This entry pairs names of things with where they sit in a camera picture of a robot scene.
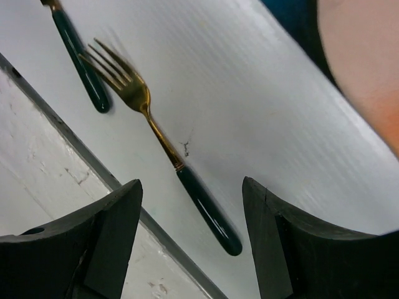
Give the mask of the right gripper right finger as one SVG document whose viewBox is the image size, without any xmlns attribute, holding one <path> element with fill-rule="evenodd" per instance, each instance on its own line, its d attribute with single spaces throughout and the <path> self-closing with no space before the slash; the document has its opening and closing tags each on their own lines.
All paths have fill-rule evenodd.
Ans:
<svg viewBox="0 0 399 299">
<path fill-rule="evenodd" d="M 242 193 L 262 298 L 398 297 L 398 232 L 331 224 L 249 177 Z"/>
</svg>

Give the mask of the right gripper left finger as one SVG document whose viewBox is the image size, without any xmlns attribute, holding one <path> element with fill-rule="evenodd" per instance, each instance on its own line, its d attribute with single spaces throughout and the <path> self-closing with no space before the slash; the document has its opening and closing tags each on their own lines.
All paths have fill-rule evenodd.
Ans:
<svg viewBox="0 0 399 299">
<path fill-rule="evenodd" d="M 134 179 L 21 235 L 1 237 L 1 298 L 120 298 L 143 189 Z"/>
</svg>

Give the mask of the gold knife green handle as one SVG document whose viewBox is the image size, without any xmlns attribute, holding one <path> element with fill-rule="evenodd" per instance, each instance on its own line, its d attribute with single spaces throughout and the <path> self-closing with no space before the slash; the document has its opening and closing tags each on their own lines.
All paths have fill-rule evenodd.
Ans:
<svg viewBox="0 0 399 299">
<path fill-rule="evenodd" d="M 95 109 L 100 113 L 107 113 L 111 109 L 108 94 L 96 73 L 86 66 L 82 59 L 82 57 L 87 58 L 83 43 L 80 41 L 61 3 L 56 0 L 41 0 L 41 4 L 49 7 L 54 24 Z"/>
</svg>

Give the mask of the gold fork green handle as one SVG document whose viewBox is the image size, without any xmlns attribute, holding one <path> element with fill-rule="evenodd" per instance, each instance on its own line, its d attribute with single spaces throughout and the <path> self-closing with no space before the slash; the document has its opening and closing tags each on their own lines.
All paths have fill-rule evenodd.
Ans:
<svg viewBox="0 0 399 299">
<path fill-rule="evenodd" d="M 103 52 L 89 44 L 88 47 L 91 51 L 85 52 L 89 58 L 82 54 L 79 55 L 83 63 L 107 83 L 126 106 L 145 117 L 173 165 L 182 186 L 219 244 L 229 255 L 240 255 L 243 245 L 232 225 L 225 218 L 204 184 L 183 161 L 151 115 L 151 93 L 146 81 L 135 67 L 121 55 L 97 38 L 94 41 L 103 49 Z"/>
</svg>

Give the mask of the blue cartoon placemat cloth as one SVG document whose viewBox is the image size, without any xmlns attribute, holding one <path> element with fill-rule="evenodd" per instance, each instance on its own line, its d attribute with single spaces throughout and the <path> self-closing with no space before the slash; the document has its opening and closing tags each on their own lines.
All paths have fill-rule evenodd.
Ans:
<svg viewBox="0 0 399 299">
<path fill-rule="evenodd" d="M 398 1 L 263 1 L 398 154 Z"/>
</svg>

